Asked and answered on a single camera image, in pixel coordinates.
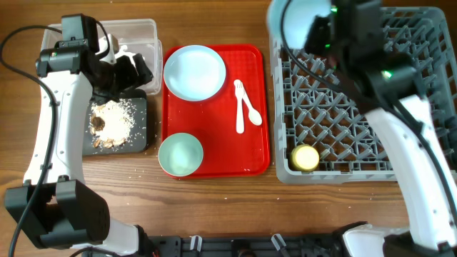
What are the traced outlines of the light blue bowl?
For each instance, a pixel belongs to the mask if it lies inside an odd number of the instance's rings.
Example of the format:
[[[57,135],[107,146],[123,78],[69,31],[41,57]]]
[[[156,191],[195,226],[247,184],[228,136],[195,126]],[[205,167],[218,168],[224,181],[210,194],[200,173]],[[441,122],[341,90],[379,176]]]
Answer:
[[[326,17],[331,13],[331,0],[291,0],[281,26],[281,17],[287,2],[287,0],[273,0],[270,3],[266,15],[268,33],[271,38],[281,43],[281,28],[283,28],[289,48],[301,49],[306,43],[313,20],[317,16]]]

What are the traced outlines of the food scraps and rice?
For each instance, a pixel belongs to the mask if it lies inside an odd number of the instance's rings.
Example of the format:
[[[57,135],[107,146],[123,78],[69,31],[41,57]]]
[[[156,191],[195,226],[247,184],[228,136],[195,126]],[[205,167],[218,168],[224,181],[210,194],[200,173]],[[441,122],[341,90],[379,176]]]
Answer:
[[[114,148],[131,141],[135,107],[131,99],[90,105],[89,133],[93,148]]]

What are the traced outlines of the yellow plastic cup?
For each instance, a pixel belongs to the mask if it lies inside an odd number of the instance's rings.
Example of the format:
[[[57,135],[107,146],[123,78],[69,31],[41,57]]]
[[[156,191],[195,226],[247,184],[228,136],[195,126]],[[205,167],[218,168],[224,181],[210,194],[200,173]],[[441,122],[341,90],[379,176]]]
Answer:
[[[320,161],[318,151],[309,145],[300,145],[291,152],[291,165],[297,171],[314,171]]]

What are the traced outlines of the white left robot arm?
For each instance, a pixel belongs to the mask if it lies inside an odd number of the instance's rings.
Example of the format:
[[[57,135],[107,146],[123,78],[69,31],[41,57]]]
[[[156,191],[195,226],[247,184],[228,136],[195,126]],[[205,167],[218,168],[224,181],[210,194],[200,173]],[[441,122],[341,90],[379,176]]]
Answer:
[[[157,256],[159,249],[138,225],[112,218],[107,202],[84,180],[82,148],[86,110],[153,79],[141,54],[119,56],[110,36],[99,47],[100,21],[83,14],[61,19],[62,35],[41,51],[32,80],[41,88],[34,155],[22,184],[9,188],[5,208],[37,248],[110,256]]]

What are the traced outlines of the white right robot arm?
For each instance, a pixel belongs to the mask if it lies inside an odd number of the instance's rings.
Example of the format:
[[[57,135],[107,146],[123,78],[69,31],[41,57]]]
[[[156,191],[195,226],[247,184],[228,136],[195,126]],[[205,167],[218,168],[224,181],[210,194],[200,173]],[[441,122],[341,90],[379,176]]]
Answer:
[[[380,1],[306,1],[306,52],[336,60],[334,89],[356,102],[395,171],[409,230],[387,236],[385,255],[456,254],[456,182],[438,141],[413,59],[384,48]]]

